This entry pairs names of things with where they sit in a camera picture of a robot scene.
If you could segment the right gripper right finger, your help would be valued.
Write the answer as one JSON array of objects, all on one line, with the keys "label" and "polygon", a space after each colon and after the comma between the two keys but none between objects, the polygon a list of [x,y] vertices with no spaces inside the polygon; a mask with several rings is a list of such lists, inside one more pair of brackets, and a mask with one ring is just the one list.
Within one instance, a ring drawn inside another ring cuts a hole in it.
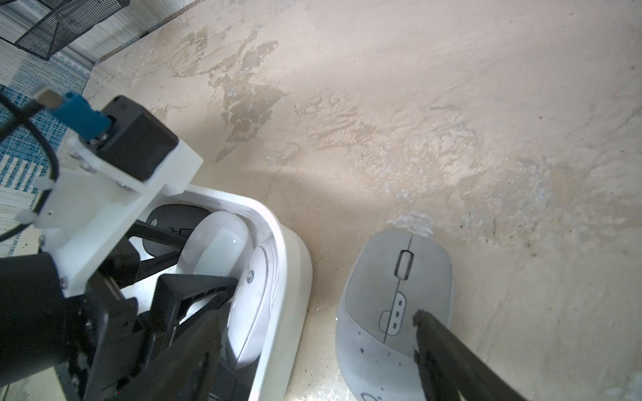
[{"label": "right gripper right finger", "polygon": [[413,326],[414,361],[427,400],[525,401],[433,314],[418,311]]}]

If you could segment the grey speckled mouse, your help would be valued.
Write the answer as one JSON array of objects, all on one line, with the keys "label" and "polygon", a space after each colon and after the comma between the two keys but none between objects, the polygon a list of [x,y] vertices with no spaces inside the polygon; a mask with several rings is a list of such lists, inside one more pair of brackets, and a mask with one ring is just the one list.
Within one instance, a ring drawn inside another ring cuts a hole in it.
[{"label": "grey speckled mouse", "polygon": [[451,257],[433,240],[378,232],[349,275],[337,312],[339,371],[359,400],[423,400],[414,315],[451,324]]}]

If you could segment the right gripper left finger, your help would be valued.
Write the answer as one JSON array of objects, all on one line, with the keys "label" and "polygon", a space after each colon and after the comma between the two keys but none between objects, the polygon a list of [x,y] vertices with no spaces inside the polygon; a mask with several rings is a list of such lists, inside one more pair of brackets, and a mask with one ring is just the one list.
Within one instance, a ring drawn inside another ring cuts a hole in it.
[{"label": "right gripper left finger", "polygon": [[159,302],[115,345],[113,400],[206,400],[222,348],[225,302],[211,300],[185,322],[191,302]]}]

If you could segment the glossy white mouse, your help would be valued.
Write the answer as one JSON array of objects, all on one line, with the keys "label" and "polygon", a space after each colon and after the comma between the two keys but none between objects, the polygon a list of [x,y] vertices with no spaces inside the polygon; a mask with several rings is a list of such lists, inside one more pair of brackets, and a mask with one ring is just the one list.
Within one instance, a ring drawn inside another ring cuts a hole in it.
[{"label": "glossy white mouse", "polygon": [[239,278],[252,249],[244,220],[231,212],[214,212],[188,238],[177,273]]}]

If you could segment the black mouse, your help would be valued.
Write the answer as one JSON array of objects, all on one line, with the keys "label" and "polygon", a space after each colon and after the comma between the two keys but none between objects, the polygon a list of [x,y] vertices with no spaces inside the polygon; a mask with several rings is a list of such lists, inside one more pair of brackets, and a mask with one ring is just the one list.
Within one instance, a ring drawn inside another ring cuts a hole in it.
[{"label": "black mouse", "polygon": [[154,209],[145,222],[164,232],[188,238],[196,226],[209,214],[210,212],[202,207],[168,204]]}]

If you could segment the matte white mouse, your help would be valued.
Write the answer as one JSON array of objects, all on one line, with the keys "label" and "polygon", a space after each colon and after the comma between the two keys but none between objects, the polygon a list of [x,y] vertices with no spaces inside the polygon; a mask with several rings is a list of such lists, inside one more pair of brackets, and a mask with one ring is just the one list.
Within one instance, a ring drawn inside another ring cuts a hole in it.
[{"label": "matte white mouse", "polygon": [[243,271],[227,323],[226,359],[236,370],[254,363],[262,352],[279,276],[274,239],[259,244]]}]

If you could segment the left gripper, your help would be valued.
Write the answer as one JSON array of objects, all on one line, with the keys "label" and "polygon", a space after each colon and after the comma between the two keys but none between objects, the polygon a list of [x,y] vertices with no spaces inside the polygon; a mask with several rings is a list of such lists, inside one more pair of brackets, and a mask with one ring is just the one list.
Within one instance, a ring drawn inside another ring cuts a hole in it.
[{"label": "left gripper", "polygon": [[[144,263],[131,244],[148,229],[136,222],[78,297],[64,297],[55,263],[40,252],[1,260],[1,384],[53,368],[68,400],[109,400],[149,364],[149,333],[134,298]],[[228,303],[234,277],[163,274],[150,316],[173,341],[207,312]]]}]

